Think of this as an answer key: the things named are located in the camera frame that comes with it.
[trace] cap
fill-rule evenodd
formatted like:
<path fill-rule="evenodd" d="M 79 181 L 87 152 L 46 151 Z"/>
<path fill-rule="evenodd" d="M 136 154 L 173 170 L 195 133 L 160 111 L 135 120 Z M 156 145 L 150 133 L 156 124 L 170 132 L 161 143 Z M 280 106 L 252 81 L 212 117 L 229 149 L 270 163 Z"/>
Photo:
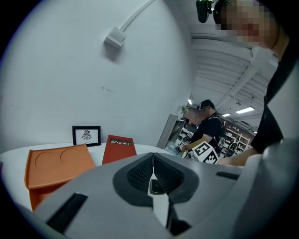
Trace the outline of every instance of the cap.
<path fill-rule="evenodd" d="M 202 110 L 203 107 L 209 106 L 213 109 L 215 109 L 214 104 L 212 103 L 212 101 L 210 101 L 209 99 L 204 100 L 203 102 L 201 102 L 196 108 L 198 110 Z"/>

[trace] hand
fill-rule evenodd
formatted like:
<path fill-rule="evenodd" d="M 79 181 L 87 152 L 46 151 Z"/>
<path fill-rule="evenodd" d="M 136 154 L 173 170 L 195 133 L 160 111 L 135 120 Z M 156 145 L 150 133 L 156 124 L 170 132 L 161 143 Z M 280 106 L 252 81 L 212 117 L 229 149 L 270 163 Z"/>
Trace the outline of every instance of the hand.
<path fill-rule="evenodd" d="M 186 146 L 183 146 L 181 151 L 185 152 L 186 150 L 187 150 Z"/>

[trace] picture frame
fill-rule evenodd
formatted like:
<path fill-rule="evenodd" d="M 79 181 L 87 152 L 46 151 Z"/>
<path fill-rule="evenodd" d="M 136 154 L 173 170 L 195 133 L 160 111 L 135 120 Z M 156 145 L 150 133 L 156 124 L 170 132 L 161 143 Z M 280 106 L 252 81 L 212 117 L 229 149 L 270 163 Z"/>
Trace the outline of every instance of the picture frame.
<path fill-rule="evenodd" d="M 100 126 L 73 126 L 73 144 L 86 144 L 87 147 L 101 145 Z"/>

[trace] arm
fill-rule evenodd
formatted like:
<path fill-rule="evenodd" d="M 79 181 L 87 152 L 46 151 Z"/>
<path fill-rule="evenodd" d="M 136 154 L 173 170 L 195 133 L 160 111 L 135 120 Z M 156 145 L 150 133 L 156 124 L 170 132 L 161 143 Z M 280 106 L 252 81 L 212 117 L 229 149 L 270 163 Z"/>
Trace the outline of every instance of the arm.
<path fill-rule="evenodd" d="M 254 148 L 250 148 L 245 150 L 244 152 L 229 157 L 229 158 L 223 158 L 219 160 L 218 164 L 223 164 L 223 165 L 233 165 L 233 166 L 244 166 L 247 159 L 252 156 L 252 155 L 257 155 L 258 152 Z"/>
<path fill-rule="evenodd" d="M 212 140 L 211 136 L 204 134 L 200 140 L 197 140 L 197 141 L 193 142 L 192 144 L 188 144 L 188 145 L 184 146 L 182 151 L 184 152 L 186 150 L 192 150 L 194 147 L 198 146 L 202 142 L 205 141 L 205 142 L 209 143 L 211 140 Z"/>

